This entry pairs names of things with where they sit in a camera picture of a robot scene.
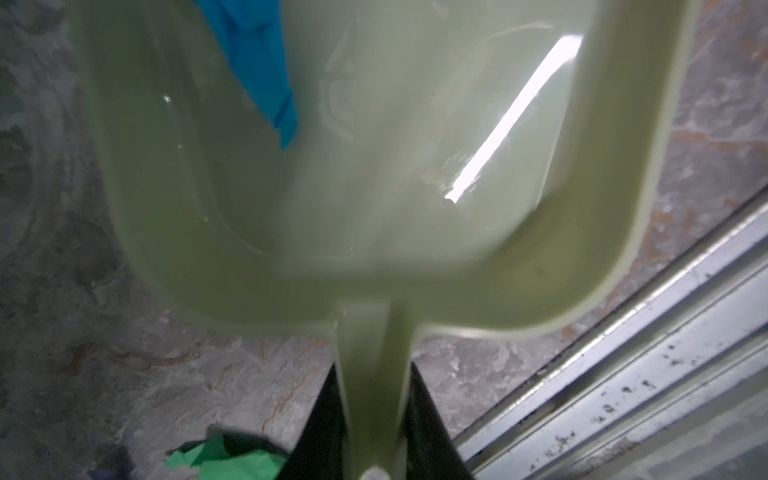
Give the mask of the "blue paper scrap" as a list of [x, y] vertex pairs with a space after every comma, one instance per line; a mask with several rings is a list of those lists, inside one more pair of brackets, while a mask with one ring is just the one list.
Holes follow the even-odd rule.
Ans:
[[198, 5], [234, 75], [278, 132], [280, 148], [287, 149], [299, 118], [288, 75], [280, 2], [204, 0]]

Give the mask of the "green paper scrap front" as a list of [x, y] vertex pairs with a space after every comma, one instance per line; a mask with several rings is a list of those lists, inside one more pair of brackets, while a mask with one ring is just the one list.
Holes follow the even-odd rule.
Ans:
[[231, 435], [219, 435], [180, 447], [165, 460], [169, 469], [196, 469], [198, 479], [276, 479], [288, 455]]

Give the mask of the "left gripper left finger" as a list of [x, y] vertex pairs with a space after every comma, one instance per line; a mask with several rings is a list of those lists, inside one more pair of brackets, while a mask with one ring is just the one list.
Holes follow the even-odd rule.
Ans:
[[290, 455], [290, 478], [344, 479], [345, 424], [338, 375], [332, 366]]

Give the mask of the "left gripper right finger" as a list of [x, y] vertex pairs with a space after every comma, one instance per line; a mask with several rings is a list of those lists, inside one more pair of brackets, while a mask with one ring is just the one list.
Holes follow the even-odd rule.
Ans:
[[473, 480], [440, 418], [415, 363], [405, 414], [407, 480]]

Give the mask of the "pale green dustpan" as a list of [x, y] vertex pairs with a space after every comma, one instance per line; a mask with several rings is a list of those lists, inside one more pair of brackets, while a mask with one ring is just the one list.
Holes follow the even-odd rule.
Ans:
[[643, 239], [697, 1], [279, 1], [278, 132], [200, 1], [70, 1], [116, 236], [210, 329], [322, 336], [344, 479], [406, 479], [411, 352], [595, 307]]

